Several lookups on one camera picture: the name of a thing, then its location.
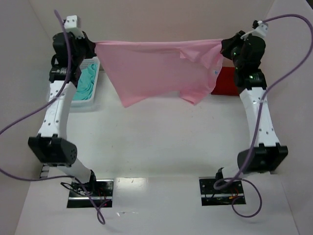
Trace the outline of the pink polo shirt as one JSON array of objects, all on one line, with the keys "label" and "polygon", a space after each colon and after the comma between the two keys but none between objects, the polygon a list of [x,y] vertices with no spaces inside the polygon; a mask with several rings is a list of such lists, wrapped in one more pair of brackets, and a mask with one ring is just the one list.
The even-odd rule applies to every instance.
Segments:
[{"label": "pink polo shirt", "polygon": [[196,105],[216,86],[221,42],[100,41],[95,52],[124,107],[170,92]]}]

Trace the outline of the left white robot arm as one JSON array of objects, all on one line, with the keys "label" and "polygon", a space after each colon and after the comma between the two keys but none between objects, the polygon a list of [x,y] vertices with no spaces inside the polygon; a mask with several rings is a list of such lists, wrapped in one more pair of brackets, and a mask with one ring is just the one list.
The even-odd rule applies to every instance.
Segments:
[{"label": "left white robot arm", "polygon": [[80,65],[84,59],[96,56],[95,43],[85,32],[75,34],[70,30],[53,36],[53,48],[49,106],[37,135],[28,139],[28,146],[41,163],[73,176],[77,184],[82,183],[88,191],[94,191],[94,172],[80,162],[76,145],[67,140],[67,120],[81,75]]}]

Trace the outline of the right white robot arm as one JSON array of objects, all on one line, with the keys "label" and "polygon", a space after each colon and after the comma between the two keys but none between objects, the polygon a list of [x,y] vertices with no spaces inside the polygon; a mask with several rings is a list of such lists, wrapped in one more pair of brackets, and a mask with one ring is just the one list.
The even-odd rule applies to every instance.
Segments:
[{"label": "right white robot arm", "polygon": [[267,100],[267,82],[259,69],[266,48],[260,36],[239,31],[222,40],[221,55],[233,62],[234,83],[244,105],[250,147],[237,156],[234,167],[216,173],[214,189],[224,190],[245,176],[274,171],[288,155],[273,128]]}]

